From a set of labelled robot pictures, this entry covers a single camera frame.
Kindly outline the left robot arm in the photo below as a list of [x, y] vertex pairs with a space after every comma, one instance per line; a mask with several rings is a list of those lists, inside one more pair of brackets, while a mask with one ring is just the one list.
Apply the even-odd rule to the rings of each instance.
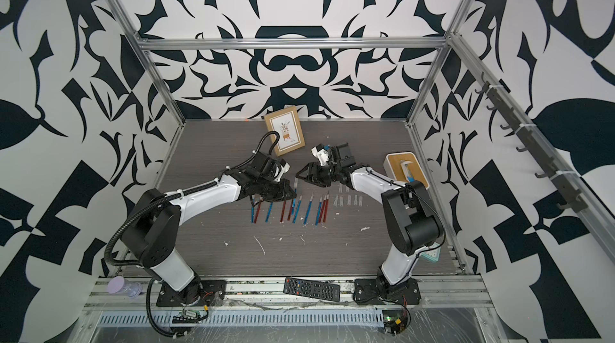
[[196, 273], [176, 248], [179, 228], [207, 211], [244, 198], [270, 203], [296, 198], [285, 160], [256, 152], [221, 176], [185, 190], [144, 193], [132, 213], [107, 243], [104, 260], [115, 267], [139, 266], [177, 293], [197, 286]]

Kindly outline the red carving knife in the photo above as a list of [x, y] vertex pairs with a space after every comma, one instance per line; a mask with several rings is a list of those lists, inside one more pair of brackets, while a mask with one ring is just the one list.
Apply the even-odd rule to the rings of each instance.
[[316, 224], [321, 224], [321, 223], [322, 223], [322, 221], [323, 221], [323, 218], [324, 218], [324, 211], [325, 211], [325, 209], [326, 209], [326, 204], [327, 204], [327, 201], [328, 201], [328, 194], [325, 194], [325, 195], [323, 196], [323, 200], [322, 200], [321, 205], [320, 205], [319, 217], [318, 217], [318, 221], [317, 221], [317, 223], [316, 223]]
[[325, 197], [325, 200], [324, 200], [322, 217], [321, 217], [321, 221], [320, 221], [321, 224], [324, 224], [327, 221], [329, 200], [330, 200], [330, 194], [328, 192], [326, 197]]
[[280, 213], [280, 224], [282, 224], [284, 222], [286, 207], [287, 207], [287, 201], [285, 200], [283, 202], [283, 207], [282, 207], [282, 210], [281, 210], [281, 213]]

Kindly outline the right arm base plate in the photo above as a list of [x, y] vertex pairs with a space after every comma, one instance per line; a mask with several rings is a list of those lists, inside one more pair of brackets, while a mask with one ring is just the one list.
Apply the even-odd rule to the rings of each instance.
[[359, 305], [383, 305], [393, 303], [398, 305], [419, 305], [421, 292], [418, 282], [414, 279], [398, 285], [389, 285], [384, 278], [356, 279], [352, 295], [355, 303]]

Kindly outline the red knife capped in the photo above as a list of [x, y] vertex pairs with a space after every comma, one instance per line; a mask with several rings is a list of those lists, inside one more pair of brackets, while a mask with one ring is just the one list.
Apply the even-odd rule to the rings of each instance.
[[291, 207], [290, 207], [290, 208], [289, 208], [289, 210], [288, 210], [287, 221], [289, 221], [289, 222], [291, 221], [291, 216], [292, 216], [293, 211], [294, 211], [295, 203], [296, 203], [296, 201], [295, 201], [295, 200], [293, 200], [293, 201], [291, 202]]

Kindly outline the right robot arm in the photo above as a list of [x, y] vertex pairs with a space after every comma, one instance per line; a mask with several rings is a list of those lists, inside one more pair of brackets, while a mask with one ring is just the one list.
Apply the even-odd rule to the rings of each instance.
[[316, 161], [296, 173], [296, 178], [317, 187], [340, 183], [363, 193], [383, 207], [392, 248], [381, 265], [378, 280], [385, 289], [407, 282], [421, 256], [437, 251], [446, 240], [443, 221], [420, 181], [402, 182], [372, 167], [357, 163], [348, 144], [312, 149]]

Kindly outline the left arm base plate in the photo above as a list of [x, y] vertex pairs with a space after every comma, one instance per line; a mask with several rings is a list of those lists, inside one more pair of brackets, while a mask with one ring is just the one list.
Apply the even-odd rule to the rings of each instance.
[[163, 282], [156, 300], [157, 307], [192, 307], [222, 305], [226, 295], [225, 280], [193, 280], [184, 290], [175, 291]]

